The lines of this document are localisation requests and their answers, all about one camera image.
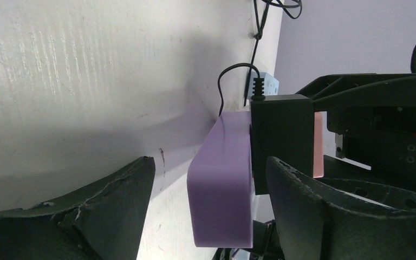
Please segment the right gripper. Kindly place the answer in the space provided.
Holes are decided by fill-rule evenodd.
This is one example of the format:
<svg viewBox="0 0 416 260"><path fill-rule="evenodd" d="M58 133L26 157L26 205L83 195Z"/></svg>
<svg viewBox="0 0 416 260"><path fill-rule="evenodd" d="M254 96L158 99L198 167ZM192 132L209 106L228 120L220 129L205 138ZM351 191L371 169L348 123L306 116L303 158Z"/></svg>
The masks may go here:
<svg viewBox="0 0 416 260"><path fill-rule="evenodd" d="M319 181L416 212L416 74L332 74L318 77L297 93L310 98L314 110L328 111L336 156L370 166L376 177L325 155Z"/></svg>

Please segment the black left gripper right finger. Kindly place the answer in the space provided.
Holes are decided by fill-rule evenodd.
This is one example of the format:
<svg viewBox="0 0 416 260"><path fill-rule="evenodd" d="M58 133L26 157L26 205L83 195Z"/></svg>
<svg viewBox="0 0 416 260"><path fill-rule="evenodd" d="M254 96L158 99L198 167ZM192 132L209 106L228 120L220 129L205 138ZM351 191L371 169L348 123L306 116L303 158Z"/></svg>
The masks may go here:
<svg viewBox="0 0 416 260"><path fill-rule="evenodd" d="M416 212L338 190L275 157L266 179L285 259L416 259Z"/></svg>

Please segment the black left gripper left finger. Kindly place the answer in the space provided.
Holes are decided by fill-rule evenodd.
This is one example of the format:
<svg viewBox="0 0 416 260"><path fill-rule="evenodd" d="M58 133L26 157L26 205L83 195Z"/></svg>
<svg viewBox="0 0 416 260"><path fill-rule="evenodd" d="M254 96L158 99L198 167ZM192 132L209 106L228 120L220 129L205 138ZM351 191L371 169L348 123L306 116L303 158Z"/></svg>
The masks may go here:
<svg viewBox="0 0 416 260"><path fill-rule="evenodd" d="M29 209L0 211L0 259L136 259L155 177L141 157Z"/></svg>

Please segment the pink cube socket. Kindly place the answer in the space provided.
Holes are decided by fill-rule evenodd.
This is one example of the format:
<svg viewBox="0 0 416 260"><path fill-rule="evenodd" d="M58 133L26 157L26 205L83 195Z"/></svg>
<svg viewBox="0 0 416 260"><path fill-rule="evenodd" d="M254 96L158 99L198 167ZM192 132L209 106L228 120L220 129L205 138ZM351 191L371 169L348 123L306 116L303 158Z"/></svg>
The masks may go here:
<svg viewBox="0 0 416 260"><path fill-rule="evenodd" d="M321 178L324 176L323 120L320 112L315 112L314 118L313 178Z"/></svg>

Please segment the purple power strip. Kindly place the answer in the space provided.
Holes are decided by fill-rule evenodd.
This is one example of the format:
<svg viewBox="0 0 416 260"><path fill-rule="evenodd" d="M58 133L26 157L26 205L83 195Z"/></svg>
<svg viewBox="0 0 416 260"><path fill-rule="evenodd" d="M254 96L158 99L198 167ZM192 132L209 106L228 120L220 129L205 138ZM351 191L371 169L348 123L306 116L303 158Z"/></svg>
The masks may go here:
<svg viewBox="0 0 416 260"><path fill-rule="evenodd" d="M254 182L250 114L224 112L187 172L194 243L204 248L251 248Z"/></svg>

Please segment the light blue power strip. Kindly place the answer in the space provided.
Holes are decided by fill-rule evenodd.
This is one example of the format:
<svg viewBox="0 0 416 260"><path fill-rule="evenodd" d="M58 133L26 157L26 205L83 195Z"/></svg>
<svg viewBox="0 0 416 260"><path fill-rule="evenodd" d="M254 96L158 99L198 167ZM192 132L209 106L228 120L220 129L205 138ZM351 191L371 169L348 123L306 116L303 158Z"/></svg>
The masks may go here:
<svg viewBox="0 0 416 260"><path fill-rule="evenodd" d="M279 81L272 75L266 72L260 72L260 77L264 79L263 89L264 95L277 95L279 90ZM254 79L257 78L257 73L253 70L250 75L250 82L248 86L247 98L250 99L253 96Z"/></svg>

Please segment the black square power adapter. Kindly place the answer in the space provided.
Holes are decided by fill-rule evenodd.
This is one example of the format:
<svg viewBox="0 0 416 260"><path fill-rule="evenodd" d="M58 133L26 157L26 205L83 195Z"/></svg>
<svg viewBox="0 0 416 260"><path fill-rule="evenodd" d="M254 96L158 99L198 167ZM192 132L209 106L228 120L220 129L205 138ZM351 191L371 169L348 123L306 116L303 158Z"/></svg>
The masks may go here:
<svg viewBox="0 0 416 260"><path fill-rule="evenodd" d="M314 106L300 94L269 95L250 102L252 175L257 195L268 194L266 164L277 157L313 176Z"/></svg>

